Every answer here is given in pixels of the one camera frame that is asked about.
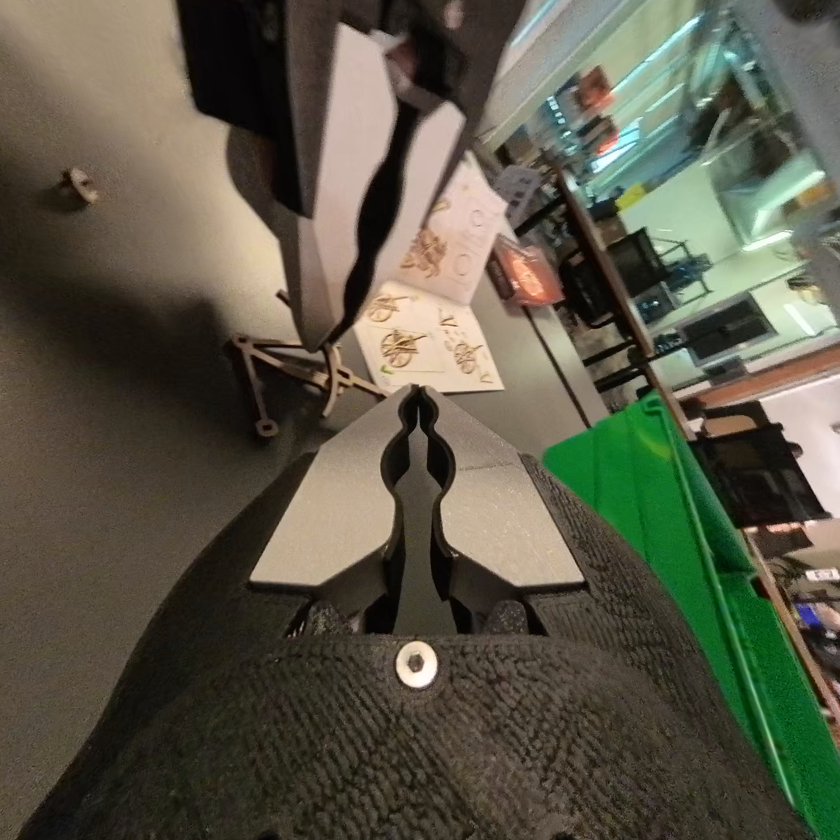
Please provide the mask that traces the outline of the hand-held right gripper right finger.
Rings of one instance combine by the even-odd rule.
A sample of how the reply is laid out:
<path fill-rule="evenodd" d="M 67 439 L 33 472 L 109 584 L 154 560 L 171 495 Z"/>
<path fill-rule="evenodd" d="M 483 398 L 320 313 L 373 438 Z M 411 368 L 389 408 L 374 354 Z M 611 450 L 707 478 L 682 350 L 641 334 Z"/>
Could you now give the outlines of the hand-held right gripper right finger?
<path fill-rule="evenodd" d="M 430 387 L 418 390 L 438 485 L 430 560 L 438 594 L 533 594 L 585 578 L 522 454 Z"/>

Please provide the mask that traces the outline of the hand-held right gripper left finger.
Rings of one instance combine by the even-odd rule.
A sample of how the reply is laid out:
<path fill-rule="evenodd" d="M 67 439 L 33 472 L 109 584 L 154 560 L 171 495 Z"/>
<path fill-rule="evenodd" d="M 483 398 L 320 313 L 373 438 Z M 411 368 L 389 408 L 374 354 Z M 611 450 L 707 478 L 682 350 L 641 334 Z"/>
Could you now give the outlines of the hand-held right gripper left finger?
<path fill-rule="evenodd" d="M 389 594 L 403 517 L 394 492 L 408 467 L 406 385 L 317 451 L 251 572 L 258 587 Z"/>

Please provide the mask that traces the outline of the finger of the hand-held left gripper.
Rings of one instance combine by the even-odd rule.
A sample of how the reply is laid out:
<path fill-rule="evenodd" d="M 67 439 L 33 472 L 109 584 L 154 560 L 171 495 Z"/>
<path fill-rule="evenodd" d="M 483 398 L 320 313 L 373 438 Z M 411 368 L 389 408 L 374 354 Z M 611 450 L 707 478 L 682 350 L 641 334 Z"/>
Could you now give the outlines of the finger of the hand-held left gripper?
<path fill-rule="evenodd" d="M 399 270 L 438 194 L 464 122 L 464 114 L 450 101 L 426 113 L 400 104 L 395 148 L 363 202 L 359 255 L 344 289 L 341 334 L 353 326 L 372 293 Z"/>
<path fill-rule="evenodd" d="M 286 291 L 301 347 L 320 350 L 358 318 L 347 291 L 371 299 L 399 258 L 397 225 L 382 245 L 360 242 L 363 204 L 392 148 L 397 103 L 382 47 L 356 28 L 335 22 L 329 31 L 327 90 L 317 100 L 320 151 L 311 189 L 311 215 L 289 214 L 280 237 Z"/>

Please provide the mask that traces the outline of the wooden triangular frame part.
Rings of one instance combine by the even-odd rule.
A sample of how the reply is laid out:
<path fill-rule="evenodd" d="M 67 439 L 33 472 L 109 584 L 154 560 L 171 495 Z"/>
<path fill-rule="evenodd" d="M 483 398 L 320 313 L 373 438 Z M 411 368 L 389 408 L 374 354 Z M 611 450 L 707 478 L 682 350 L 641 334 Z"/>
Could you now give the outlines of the wooden triangular frame part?
<path fill-rule="evenodd" d="M 271 375 L 291 380 L 318 393 L 322 397 L 323 409 L 327 401 L 326 367 L 321 353 L 323 345 L 307 350 L 299 338 L 260 338 L 244 332 L 230 336 L 226 349 L 259 440 L 270 441 L 280 431 L 278 422 L 270 413 Z"/>

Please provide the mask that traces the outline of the red model kit box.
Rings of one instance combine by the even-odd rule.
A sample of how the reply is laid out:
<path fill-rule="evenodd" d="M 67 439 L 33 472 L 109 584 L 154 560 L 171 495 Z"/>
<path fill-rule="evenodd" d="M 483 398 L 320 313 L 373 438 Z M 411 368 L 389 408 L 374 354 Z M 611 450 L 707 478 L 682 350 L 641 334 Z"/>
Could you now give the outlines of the red model kit box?
<path fill-rule="evenodd" d="M 561 281 L 536 246 L 522 247 L 499 235 L 486 264 L 499 298 L 521 308 L 554 308 L 565 301 Z"/>

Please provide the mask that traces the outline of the paper instruction booklet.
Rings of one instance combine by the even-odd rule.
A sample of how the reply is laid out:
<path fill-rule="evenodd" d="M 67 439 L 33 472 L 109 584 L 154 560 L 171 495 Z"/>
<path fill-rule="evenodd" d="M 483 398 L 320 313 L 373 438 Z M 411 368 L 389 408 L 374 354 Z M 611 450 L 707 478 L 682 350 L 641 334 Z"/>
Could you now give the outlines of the paper instruction booklet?
<path fill-rule="evenodd" d="M 505 389 L 471 303 L 507 206 L 466 158 L 365 305 L 353 330 L 371 381 L 385 395 L 405 385 L 444 394 Z"/>

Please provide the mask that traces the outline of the standing printed leaflet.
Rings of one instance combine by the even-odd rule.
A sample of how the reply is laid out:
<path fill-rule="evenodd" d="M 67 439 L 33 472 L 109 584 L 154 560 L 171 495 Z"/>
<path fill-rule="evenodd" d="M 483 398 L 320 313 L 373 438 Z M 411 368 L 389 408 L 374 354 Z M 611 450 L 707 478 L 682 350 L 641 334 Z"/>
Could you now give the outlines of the standing printed leaflet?
<path fill-rule="evenodd" d="M 507 204 L 518 206 L 530 201 L 540 181 L 540 174 L 530 167 L 510 164 L 499 173 L 492 189 Z"/>

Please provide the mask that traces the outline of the green plastic bin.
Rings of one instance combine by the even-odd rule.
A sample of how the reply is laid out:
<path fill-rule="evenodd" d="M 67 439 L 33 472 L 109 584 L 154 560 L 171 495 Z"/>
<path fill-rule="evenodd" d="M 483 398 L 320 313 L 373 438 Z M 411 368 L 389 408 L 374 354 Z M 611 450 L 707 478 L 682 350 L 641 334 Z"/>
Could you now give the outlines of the green plastic bin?
<path fill-rule="evenodd" d="M 728 707 L 816 838 L 839 838 L 838 749 L 748 546 L 665 404 L 648 395 L 546 449 L 679 606 Z"/>

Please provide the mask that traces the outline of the tiny round wooden piece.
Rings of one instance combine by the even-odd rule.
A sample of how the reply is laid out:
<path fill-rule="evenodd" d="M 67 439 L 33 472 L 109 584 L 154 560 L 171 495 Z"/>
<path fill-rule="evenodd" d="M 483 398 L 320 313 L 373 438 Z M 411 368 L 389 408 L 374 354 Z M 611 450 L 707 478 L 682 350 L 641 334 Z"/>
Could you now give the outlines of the tiny round wooden piece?
<path fill-rule="evenodd" d="M 92 206 L 99 201 L 99 191 L 91 176 L 81 168 L 66 168 L 56 184 L 56 192 L 65 200 L 83 206 Z"/>

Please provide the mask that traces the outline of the long brown table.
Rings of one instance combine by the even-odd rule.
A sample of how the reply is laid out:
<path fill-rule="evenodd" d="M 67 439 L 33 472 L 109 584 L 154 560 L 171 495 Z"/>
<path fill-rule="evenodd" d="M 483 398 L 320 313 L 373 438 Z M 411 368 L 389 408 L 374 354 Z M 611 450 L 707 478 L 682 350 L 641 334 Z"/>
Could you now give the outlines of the long brown table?
<path fill-rule="evenodd" d="M 642 320 L 614 259 L 604 244 L 601 232 L 585 208 L 571 173 L 557 163 L 549 164 L 549 172 L 556 190 L 556 198 L 546 204 L 543 210 L 546 215 L 551 215 L 556 207 L 563 211 L 578 247 L 571 258 L 572 265 L 588 269 L 596 286 L 604 291 L 610 302 L 609 316 L 603 317 L 598 324 L 614 326 L 621 335 L 617 344 L 585 358 L 584 367 L 590 368 L 614 356 L 626 354 L 623 368 L 594 380 L 595 390 L 600 396 L 604 396 L 636 380 L 644 380 L 648 390 L 658 394 L 683 437 L 691 443 L 695 442 L 697 433 L 691 427 L 673 388 L 665 383 L 656 366 L 666 356 L 676 352 L 677 348 L 657 350 L 655 339 Z"/>

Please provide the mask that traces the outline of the small black office chair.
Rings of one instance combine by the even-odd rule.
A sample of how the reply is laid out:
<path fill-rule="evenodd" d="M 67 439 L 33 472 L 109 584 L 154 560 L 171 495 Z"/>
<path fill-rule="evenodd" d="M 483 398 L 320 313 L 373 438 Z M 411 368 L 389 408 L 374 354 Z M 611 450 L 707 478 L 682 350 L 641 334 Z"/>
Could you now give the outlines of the small black office chair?
<path fill-rule="evenodd" d="M 606 250 L 630 298 L 645 294 L 668 277 L 646 227 L 610 244 Z"/>

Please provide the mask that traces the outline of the large black office chair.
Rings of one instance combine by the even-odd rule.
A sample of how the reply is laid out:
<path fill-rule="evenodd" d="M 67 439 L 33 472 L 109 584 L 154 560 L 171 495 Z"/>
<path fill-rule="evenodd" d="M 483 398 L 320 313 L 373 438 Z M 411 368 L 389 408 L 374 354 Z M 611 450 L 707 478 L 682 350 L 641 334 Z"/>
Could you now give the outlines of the large black office chair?
<path fill-rule="evenodd" d="M 829 520 L 800 467 L 802 447 L 761 402 L 707 406 L 692 402 L 700 420 L 690 444 L 710 486 L 737 529 Z"/>

